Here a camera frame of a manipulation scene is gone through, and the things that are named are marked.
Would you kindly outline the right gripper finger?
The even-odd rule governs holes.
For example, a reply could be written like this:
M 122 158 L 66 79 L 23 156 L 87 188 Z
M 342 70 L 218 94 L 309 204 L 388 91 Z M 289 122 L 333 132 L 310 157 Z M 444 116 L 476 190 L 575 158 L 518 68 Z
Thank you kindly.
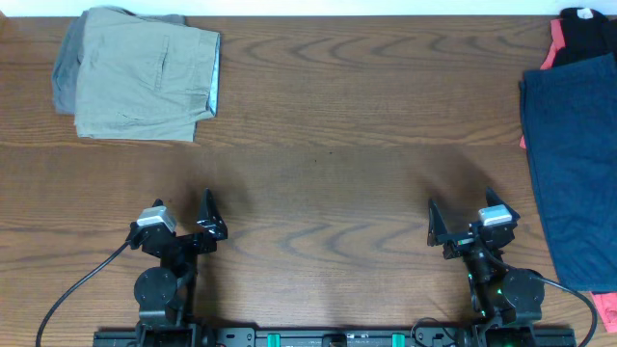
M 428 201 L 429 227 L 427 233 L 427 245 L 439 246 L 447 239 L 447 227 L 443 221 L 443 216 L 437 204 L 430 199 Z
M 498 205 L 498 204 L 504 204 L 509 209 L 511 214 L 513 215 L 512 222 L 516 222 L 520 219 L 520 215 L 513 208 L 511 208 L 504 200 L 502 200 L 491 187 L 486 188 L 486 202 L 487 202 L 487 207 Z

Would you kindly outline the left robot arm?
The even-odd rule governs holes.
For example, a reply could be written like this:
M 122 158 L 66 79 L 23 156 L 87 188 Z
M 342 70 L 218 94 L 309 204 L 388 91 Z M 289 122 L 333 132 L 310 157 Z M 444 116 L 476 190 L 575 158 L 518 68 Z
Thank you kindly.
M 138 346 L 216 344 L 213 330 L 193 314 L 198 256 L 216 252 L 217 243 L 228 238 L 228 228 L 208 189 L 203 192 L 197 224 L 200 232 L 178 235 L 176 221 L 161 200 L 144 209 L 131 224 L 128 246 L 160 260 L 134 284 L 139 304 Z

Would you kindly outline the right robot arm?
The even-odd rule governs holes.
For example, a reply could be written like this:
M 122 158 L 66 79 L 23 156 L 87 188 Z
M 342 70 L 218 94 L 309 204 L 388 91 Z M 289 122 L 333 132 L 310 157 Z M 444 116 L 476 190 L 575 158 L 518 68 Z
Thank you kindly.
M 427 245 L 441 246 L 444 259 L 463 260 L 471 305 L 480 314 L 451 338 L 458 346 L 535 346 L 533 323 L 542 318 L 544 285 L 534 271 L 502 260 L 520 215 L 492 188 L 486 189 L 486 203 L 467 230 L 451 233 L 436 202 L 428 201 Z

